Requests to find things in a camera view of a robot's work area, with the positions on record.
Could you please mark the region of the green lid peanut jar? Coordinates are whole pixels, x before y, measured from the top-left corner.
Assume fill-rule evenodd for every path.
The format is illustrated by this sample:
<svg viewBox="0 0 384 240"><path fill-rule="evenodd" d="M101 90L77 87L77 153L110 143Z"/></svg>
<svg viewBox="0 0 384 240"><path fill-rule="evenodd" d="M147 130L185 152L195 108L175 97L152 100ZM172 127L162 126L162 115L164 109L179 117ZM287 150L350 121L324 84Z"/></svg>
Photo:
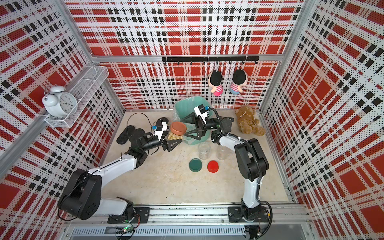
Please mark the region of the green lid peanut jar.
<svg viewBox="0 0 384 240"><path fill-rule="evenodd" d="M206 142L200 143L198 146L198 150L199 150L199 158L201 160L207 160L210 157L211 146L208 143Z"/></svg>

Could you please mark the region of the dark green jar lid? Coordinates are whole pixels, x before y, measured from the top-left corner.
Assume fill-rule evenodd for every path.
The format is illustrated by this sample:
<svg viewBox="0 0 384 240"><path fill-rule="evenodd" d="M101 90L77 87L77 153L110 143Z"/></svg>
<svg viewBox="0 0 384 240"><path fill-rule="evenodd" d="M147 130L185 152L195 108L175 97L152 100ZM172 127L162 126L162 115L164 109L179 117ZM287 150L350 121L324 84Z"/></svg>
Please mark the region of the dark green jar lid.
<svg viewBox="0 0 384 240"><path fill-rule="evenodd" d="M189 169L192 172L199 172L203 167L202 161L200 159L194 158L189 162Z"/></svg>

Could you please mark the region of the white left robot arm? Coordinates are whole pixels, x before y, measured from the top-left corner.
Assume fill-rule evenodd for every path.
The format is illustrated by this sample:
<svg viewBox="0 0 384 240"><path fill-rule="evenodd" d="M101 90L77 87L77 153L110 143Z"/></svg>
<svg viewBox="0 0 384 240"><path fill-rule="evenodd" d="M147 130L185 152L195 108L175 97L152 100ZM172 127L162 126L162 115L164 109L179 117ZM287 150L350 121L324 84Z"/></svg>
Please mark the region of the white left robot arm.
<svg viewBox="0 0 384 240"><path fill-rule="evenodd" d="M151 149L171 152L182 139L168 140L168 131L158 135L143 129L132 132L128 151L120 158L103 166L74 171L58 201L58 212L66 212L74 219L87 220L93 216L108 215L110 223L132 221L137 213L133 202L122 197L102 198L102 189L119 176L140 167Z"/></svg>

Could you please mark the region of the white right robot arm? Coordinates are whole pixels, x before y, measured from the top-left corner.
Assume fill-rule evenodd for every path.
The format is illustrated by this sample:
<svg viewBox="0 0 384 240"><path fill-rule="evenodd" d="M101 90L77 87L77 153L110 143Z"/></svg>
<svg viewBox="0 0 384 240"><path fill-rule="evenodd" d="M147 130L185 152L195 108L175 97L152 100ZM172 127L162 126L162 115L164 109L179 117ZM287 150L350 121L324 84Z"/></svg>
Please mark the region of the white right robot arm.
<svg viewBox="0 0 384 240"><path fill-rule="evenodd" d="M191 113L181 119L181 122L192 124L196 128L185 133L185 136L200 140L211 130L211 141L233 151L236 156L238 169L245 179L244 195L241 199L240 218L246 222L255 220L269 221L268 211L262 201L260 190L263 177L269 169L269 163L263 149L256 139L244 140L231 133L234 119L220 117L215 109L216 117L210 118L208 113Z"/></svg>

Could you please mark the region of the red jar lid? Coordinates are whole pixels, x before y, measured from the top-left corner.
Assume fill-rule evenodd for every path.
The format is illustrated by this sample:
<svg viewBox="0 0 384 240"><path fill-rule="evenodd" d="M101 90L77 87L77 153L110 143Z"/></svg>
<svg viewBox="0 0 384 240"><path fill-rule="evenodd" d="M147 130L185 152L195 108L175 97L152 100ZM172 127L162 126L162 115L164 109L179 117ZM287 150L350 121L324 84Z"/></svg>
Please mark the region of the red jar lid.
<svg viewBox="0 0 384 240"><path fill-rule="evenodd" d="M217 161L210 161L207 165L207 169L210 173L216 173L219 170L219 163Z"/></svg>

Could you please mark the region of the orange lid peanut jar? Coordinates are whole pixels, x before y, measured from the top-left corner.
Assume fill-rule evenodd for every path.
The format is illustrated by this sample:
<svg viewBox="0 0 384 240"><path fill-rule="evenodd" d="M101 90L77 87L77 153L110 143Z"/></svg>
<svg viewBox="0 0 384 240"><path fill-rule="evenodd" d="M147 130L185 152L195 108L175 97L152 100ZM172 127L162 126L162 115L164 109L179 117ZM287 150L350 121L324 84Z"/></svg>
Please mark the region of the orange lid peanut jar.
<svg viewBox="0 0 384 240"><path fill-rule="evenodd" d="M167 140L182 140L187 126L182 122L172 122Z"/></svg>

